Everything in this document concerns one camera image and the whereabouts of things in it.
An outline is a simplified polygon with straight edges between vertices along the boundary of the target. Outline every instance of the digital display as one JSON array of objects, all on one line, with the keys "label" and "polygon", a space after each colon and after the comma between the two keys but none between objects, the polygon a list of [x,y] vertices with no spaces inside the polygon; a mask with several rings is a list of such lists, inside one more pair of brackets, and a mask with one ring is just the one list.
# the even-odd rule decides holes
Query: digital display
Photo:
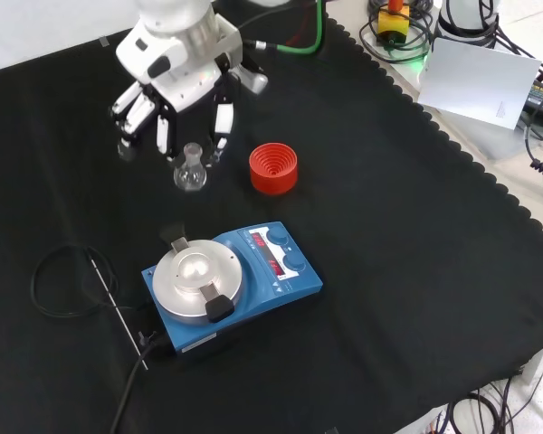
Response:
[{"label": "digital display", "polygon": [[274,258],[272,251],[268,247],[268,245],[263,240],[262,236],[258,232],[252,233],[253,241],[255,241],[255,244],[260,248],[260,251],[262,252],[263,258],[267,260],[268,264],[270,265],[271,269],[275,272],[276,276],[283,276],[285,273],[283,272],[283,269],[280,267],[280,264],[278,264],[278,261]]}]

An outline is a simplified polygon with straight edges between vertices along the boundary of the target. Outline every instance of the white card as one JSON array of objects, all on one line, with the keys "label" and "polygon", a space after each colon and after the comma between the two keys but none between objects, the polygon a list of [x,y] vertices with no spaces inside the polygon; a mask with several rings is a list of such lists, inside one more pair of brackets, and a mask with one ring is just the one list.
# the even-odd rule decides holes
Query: white card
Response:
[{"label": "white card", "polygon": [[418,102],[514,129],[540,61],[437,38]]}]

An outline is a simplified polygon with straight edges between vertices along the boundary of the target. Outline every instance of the black fabric tablecloth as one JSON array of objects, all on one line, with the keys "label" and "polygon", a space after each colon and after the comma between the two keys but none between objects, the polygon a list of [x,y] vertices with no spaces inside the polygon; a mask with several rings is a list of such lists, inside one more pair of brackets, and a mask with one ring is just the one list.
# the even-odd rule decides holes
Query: black fabric tablecloth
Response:
[{"label": "black fabric tablecloth", "polygon": [[[325,285],[200,363],[152,363],[121,432],[392,433],[543,347],[540,225],[334,22],[318,59],[257,58],[270,87],[238,99],[224,160],[195,195],[152,147],[117,158],[119,40],[0,71],[0,433],[106,432],[134,362],[113,312],[33,309],[37,261],[90,244],[121,299],[142,299],[158,230],[178,219],[192,238],[282,221]],[[300,161],[277,198],[249,181],[250,152],[271,141]],[[75,279],[62,265],[48,277],[61,301]]]}]

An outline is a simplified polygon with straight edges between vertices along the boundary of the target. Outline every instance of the white wall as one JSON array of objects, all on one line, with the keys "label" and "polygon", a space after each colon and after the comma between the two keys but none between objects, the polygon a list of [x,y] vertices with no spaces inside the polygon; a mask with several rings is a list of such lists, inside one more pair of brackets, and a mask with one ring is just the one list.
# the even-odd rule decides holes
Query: white wall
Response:
[{"label": "white wall", "polygon": [[0,69],[135,25],[134,0],[0,0]]}]

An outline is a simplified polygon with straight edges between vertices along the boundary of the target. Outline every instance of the robotic hand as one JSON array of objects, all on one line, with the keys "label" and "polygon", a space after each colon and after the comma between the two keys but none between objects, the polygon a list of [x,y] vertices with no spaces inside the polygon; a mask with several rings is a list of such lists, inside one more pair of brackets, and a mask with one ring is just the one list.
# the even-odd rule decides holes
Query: robotic hand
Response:
[{"label": "robotic hand", "polygon": [[140,19],[117,49],[119,61],[136,80],[110,109],[121,135],[119,154],[132,159],[156,118],[157,147],[173,163],[177,114],[214,98],[208,161],[216,163],[233,126],[226,77],[233,74],[256,94],[266,87],[267,77],[243,56],[239,30],[214,13],[210,0],[138,0],[138,5]]}]

